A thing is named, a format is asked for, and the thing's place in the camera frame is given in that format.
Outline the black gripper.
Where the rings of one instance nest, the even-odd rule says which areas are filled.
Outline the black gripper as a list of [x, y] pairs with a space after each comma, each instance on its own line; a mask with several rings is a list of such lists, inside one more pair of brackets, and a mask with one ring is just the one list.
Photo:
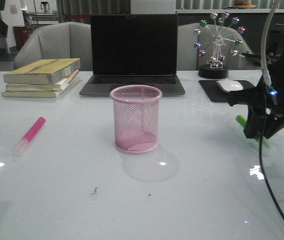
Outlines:
[[284, 56], [272, 60], [269, 71], [273, 93], [267, 90], [263, 76], [257, 85], [240, 91], [231, 91], [227, 96], [230, 106], [247, 105], [247, 120], [244, 135], [247, 139], [271, 138], [284, 128]]

